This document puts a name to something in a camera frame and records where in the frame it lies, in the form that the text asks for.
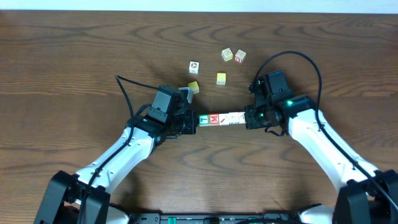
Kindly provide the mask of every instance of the wooden table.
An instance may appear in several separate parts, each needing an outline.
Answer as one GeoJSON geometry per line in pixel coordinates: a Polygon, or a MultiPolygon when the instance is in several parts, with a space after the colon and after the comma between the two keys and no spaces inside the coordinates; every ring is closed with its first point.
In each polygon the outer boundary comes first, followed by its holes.
{"type": "MultiPolygon", "coordinates": [[[[199,113],[242,111],[261,63],[283,50],[320,67],[321,109],[336,131],[380,169],[398,169],[397,35],[398,17],[388,15],[0,12],[0,222],[32,223],[51,176],[86,166],[121,135],[129,112],[115,75],[197,80],[199,113]],[[227,47],[247,52],[242,65],[223,61],[227,47]]],[[[296,94],[315,99],[308,62],[286,55],[266,71],[279,69],[296,94]]],[[[125,86],[135,110],[152,103],[155,91],[125,86]]],[[[111,201],[133,212],[262,212],[333,206],[336,196],[300,144],[241,124],[165,142],[111,201]]]]}

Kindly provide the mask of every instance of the wooden block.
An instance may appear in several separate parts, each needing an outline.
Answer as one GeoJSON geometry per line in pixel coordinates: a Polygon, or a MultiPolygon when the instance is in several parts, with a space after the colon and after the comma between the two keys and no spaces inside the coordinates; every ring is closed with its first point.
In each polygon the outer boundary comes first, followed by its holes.
{"type": "Polygon", "coordinates": [[[188,84],[189,88],[192,89],[193,94],[199,93],[199,85],[198,82],[194,81],[188,84]]]}
{"type": "Polygon", "coordinates": [[[246,58],[246,52],[243,50],[238,50],[235,54],[235,61],[239,63],[243,63],[243,60],[246,58]]]}
{"type": "Polygon", "coordinates": [[[189,64],[189,73],[197,74],[199,72],[199,62],[191,62],[189,64]]]}
{"type": "Polygon", "coordinates": [[[199,126],[209,126],[209,115],[199,115],[199,126]]]}
{"type": "Polygon", "coordinates": [[[229,113],[229,124],[239,124],[239,112],[229,113]]]}
{"type": "Polygon", "coordinates": [[[244,112],[239,112],[239,124],[246,124],[246,119],[244,119],[244,112]]]}
{"type": "Polygon", "coordinates": [[[231,49],[227,48],[221,52],[221,56],[223,57],[224,61],[226,62],[228,60],[231,60],[234,57],[234,54],[232,53],[231,49]]]}
{"type": "Polygon", "coordinates": [[[229,125],[228,114],[219,114],[218,119],[220,120],[220,125],[229,125]]]}
{"type": "Polygon", "coordinates": [[[210,125],[220,125],[218,114],[209,114],[210,125]]]}
{"type": "Polygon", "coordinates": [[[226,73],[219,72],[217,73],[217,85],[225,85],[226,81],[226,73]]]}

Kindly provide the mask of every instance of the black cable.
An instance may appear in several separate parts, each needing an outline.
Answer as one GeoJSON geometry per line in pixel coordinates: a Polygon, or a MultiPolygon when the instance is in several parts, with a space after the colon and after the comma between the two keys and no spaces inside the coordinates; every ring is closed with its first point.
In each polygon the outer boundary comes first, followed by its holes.
{"type": "Polygon", "coordinates": [[[292,220],[278,220],[278,219],[272,219],[272,218],[258,218],[258,219],[250,219],[250,220],[243,220],[240,222],[237,222],[235,224],[252,224],[252,223],[302,223],[302,222],[296,222],[292,220]]]}
{"type": "Polygon", "coordinates": [[[124,77],[120,77],[119,75],[116,75],[116,76],[117,76],[118,78],[120,78],[121,80],[124,80],[124,81],[129,82],[129,83],[133,83],[133,84],[136,84],[136,85],[139,85],[139,86],[143,86],[143,87],[146,87],[146,88],[151,88],[151,89],[154,89],[154,90],[159,90],[158,87],[154,87],[154,86],[150,86],[150,85],[141,84],[141,83],[132,81],[132,80],[130,80],[130,79],[127,79],[127,78],[124,78],[124,77]]]}
{"type": "Polygon", "coordinates": [[[137,113],[136,113],[135,117],[138,116],[138,115],[140,115],[142,112],[144,112],[144,110],[145,110],[146,108],[148,108],[148,107],[150,107],[150,106],[152,106],[152,104],[150,104],[150,103],[145,104],[145,105],[142,105],[142,106],[139,108],[139,110],[137,110],[137,113]]]}
{"type": "Polygon", "coordinates": [[[125,99],[126,99],[126,101],[127,101],[127,105],[129,106],[130,117],[131,117],[131,118],[130,118],[130,127],[131,127],[130,135],[129,135],[129,137],[127,138],[127,140],[123,143],[123,145],[119,147],[119,149],[117,149],[116,151],[114,151],[108,158],[106,158],[106,160],[105,160],[101,165],[99,165],[99,167],[98,167],[97,169],[95,169],[94,174],[91,176],[91,179],[90,179],[90,181],[88,182],[88,184],[87,184],[87,186],[86,186],[85,194],[84,194],[84,195],[82,196],[82,198],[81,198],[80,212],[79,212],[77,224],[80,224],[80,223],[81,223],[81,219],[83,218],[83,211],[84,211],[84,207],[85,207],[85,205],[86,205],[86,200],[87,200],[87,197],[88,197],[88,192],[90,191],[91,185],[93,184],[95,177],[97,177],[97,175],[101,172],[101,170],[103,169],[103,167],[104,167],[104,166],[105,166],[117,153],[119,153],[120,151],[122,151],[122,150],[124,149],[124,147],[126,147],[126,146],[130,143],[131,138],[132,138],[132,133],[133,133],[133,130],[134,130],[134,112],[133,112],[133,110],[132,110],[132,105],[131,105],[129,96],[127,95],[126,91],[124,90],[123,85],[122,85],[122,83],[120,82],[120,80],[124,80],[124,81],[127,81],[127,82],[129,82],[129,83],[133,83],[133,84],[136,84],[136,85],[139,85],[139,86],[143,86],[143,87],[147,87],[147,88],[151,88],[151,89],[155,89],[155,90],[158,90],[158,89],[159,89],[159,88],[154,87],[154,86],[149,86],[149,85],[141,84],[141,83],[138,83],[138,82],[129,80],[129,79],[127,79],[127,78],[120,77],[119,75],[115,75],[115,79],[116,79],[116,81],[118,82],[119,87],[120,87],[120,89],[121,89],[122,92],[123,92],[123,95],[124,95],[124,97],[125,97],[125,99]]]}
{"type": "Polygon", "coordinates": [[[331,136],[326,132],[325,128],[323,127],[323,125],[321,124],[321,121],[319,119],[319,104],[320,104],[320,100],[321,100],[321,92],[322,92],[322,76],[321,73],[319,71],[318,66],[316,65],[316,63],[308,56],[306,56],[303,53],[300,52],[296,52],[296,51],[292,51],[292,50],[288,50],[285,52],[281,52],[278,54],[275,54],[274,56],[270,57],[268,60],[266,60],[260,67],[260,69],[257,71],[256,76],[254,77],[254,80],[252,82],[252,85],[250,86],[251,92],[253,92],[256,89],[256,84],[257,84],[257,80],[258,80],[258,76],[261,73],[262,68],[264,68],[264,66],[266,66],[272,59],[284,55],[284,54],[295,54],[295,55],[299,55],[302,56],[303,58],[307,59],[314,67],[315,71],[317,72],[318,75],[318,82],[319,82],[319,86],[318,86],[318,99],[317,99],[317,104],[316,104],[316,108],[315,108],[315,119],[317,121],[317,124],[319,126],[319,129],[322,131],[322,133],[326,136],[326,138],[332,143],[332,145],[334,145],[337,150],[339,150],[340,153],[342,153],[343,156],[345,156],[345,158],[347,160],[350,161],[350,163],[352,163],[355,168],[357,168],[366,178],[368,178],[368,180],[370,182],[372,182],[372,184],[379,189],[380,193],[385,196],[385,198],[391,203],[391,205],[397,210],[398,212],[398,206],[397,204],[393,201],[393,199],[390,197],[390,195],[373,179],[373,177],[366,172],[365,169],[363,169],[363,167],[361,167],[358,162],[356,160],[354,160],[351,156],[349,156],[349,154],[344,151],[344,149],[342,149],[337,142],[335,142],[335,140],[333,138],[331,138],[331,136]]]}

